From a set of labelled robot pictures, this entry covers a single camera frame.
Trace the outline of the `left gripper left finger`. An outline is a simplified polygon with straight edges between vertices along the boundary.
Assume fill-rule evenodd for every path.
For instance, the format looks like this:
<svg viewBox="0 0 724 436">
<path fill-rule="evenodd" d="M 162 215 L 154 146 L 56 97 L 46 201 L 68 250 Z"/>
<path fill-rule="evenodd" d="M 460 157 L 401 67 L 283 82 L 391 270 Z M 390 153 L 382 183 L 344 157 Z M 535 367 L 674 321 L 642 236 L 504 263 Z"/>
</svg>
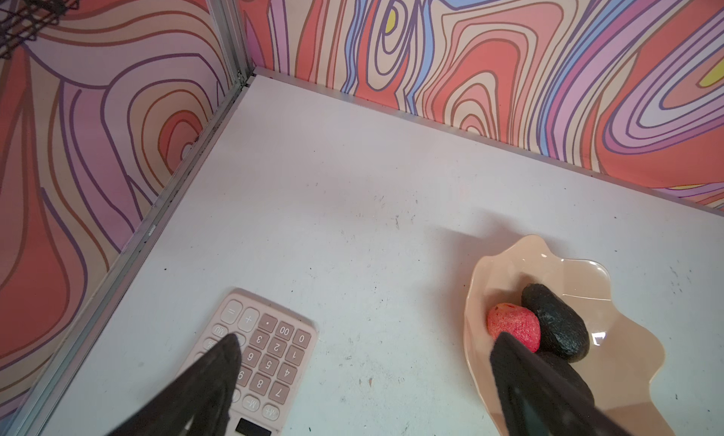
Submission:
<svg viewBox="0 0 724 436">
<path fill-rule="evenodd" d="M 112 435 L 224 435 L 241 370 L 236 336 L 224 336 Z"/>
</svg>

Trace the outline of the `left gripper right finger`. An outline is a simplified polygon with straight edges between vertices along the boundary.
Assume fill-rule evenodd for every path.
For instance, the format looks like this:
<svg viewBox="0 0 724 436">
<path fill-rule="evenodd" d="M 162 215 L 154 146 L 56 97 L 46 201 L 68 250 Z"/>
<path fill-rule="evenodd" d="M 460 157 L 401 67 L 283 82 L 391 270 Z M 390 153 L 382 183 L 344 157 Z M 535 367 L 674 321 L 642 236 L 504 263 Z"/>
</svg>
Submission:
<svg viewBox="0 0 724 436">
<path fill-rule="evenodd" d="M 490 353 L 510 435 L 626 435 L 513 335 L 504 332 Z"/>
</svg>

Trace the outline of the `dark fake avocado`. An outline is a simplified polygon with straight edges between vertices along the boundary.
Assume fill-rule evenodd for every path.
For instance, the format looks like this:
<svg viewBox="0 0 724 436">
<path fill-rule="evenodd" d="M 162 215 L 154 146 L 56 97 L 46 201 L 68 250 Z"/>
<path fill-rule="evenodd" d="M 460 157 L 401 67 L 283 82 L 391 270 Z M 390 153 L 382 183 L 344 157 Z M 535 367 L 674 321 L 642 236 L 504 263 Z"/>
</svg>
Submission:
<svg viewBox="0 0 724 436">
<path fill-rule="evenodd" d="M 565 379 L 568 384 L 579 391 L 591 404 L 595 403 L 594 395 L 587 383 L 567 361 L 548 351 L 539 351 L 537 357 L 548 364 L 548 366 Z"/>
<path fill-rule="evenodd" d="M 572 308 L 542 283 L 530 283 L 522 290 L 522 306 L 538 319 L 540 350 L 557 355 L 569 363 L 582 361 L 589 353 L 589 335 Z"/>
</svg>

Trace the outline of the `red fake strawberry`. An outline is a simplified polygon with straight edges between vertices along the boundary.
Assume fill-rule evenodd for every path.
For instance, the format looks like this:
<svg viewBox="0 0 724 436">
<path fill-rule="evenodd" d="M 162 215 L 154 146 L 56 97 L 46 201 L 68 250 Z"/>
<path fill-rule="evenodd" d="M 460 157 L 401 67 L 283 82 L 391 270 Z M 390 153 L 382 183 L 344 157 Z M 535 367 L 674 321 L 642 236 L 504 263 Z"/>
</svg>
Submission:
<svg viewBox="0 0 724 436">
<path fill-rule="evenodd" d="M 512 303 L 495 305 L 486 315 L 486 328 L 493 340 L 506 332 L 533 353 L 540 348 L 539 320 L 532 311 L 522 306 Z"/>
</svg>

